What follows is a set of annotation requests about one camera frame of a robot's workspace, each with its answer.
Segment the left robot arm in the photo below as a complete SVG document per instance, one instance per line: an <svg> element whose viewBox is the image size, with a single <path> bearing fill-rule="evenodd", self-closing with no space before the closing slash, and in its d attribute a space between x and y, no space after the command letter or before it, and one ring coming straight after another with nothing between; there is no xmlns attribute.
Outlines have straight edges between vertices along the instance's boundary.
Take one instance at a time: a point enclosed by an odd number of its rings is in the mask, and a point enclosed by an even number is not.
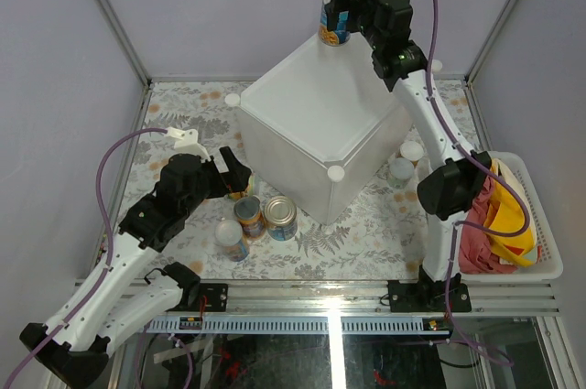
<svg viewBox="0 0 586 389"><path fill-rule="evenodd" d="M80 288L44 323L29 323L19 339L34 357L70 388L89 387L115 350L151 319L170 310L198 309L200 277L173 262L122 306L127 287L182 232L205 201L247 189L251 170L232 149L220 150L221 172L212 158L176 154L161 169L154 189L119 224L106 256Z"/></svg>

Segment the white lid orange can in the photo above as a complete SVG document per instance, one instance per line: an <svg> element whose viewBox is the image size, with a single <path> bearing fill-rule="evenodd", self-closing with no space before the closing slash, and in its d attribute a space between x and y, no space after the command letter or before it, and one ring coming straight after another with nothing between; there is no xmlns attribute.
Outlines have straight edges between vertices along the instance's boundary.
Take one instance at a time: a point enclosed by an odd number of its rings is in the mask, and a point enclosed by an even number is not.
<svg viewBox="0 0 586 389"><path fill-rule="evenodd" d="M229 260L241 262L249 255L249 245L239 222L220 221L215 228L214 237L216 245Z"/></svg>

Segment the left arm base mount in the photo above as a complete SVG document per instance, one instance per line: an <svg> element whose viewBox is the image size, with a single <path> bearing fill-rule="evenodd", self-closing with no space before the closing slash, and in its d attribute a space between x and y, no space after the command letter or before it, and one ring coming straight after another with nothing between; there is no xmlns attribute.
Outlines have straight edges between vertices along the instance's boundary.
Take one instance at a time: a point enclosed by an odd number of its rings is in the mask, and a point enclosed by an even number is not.
<svg viewBox="0 0 586 389"><path fill-rule="evenodd" d="M178 305L170 311L225 312L228 291L229 286L225 283L200 283L184 291Z"/></svg>

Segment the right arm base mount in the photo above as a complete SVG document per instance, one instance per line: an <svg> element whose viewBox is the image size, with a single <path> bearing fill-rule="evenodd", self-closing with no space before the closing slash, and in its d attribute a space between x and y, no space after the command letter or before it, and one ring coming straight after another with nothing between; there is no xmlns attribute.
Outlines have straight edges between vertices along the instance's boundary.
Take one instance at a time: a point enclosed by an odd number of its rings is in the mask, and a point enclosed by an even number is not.
<svg viewBox="0 0 586 389"><path fill-rule="evenodd" d="M468 287L457 274L450 281L419 279L414 283L390 280L387 282L390 310L393 313L453 313L472 311Z"/></svg>

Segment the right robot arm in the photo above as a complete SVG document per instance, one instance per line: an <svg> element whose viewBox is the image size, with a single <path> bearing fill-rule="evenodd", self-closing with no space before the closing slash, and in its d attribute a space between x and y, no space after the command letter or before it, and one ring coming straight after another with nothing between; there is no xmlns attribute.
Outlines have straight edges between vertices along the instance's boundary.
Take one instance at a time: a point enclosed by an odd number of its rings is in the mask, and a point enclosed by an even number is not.
<svg viewBox="0 0 586 389"><path fill-rule="evenodd" d="M428 282L417 290L419 304L438 310L450 300L443 282L457 274L450 252L455 222L465 218L480 193L491 158L474 151L451 120L430 73L430 63L411 39L410 0L325 0L326 26L361 34L372 50L374 72L403 104L427 150L430 172L417 186L428 215L429 242L422 269Z"/></svg>

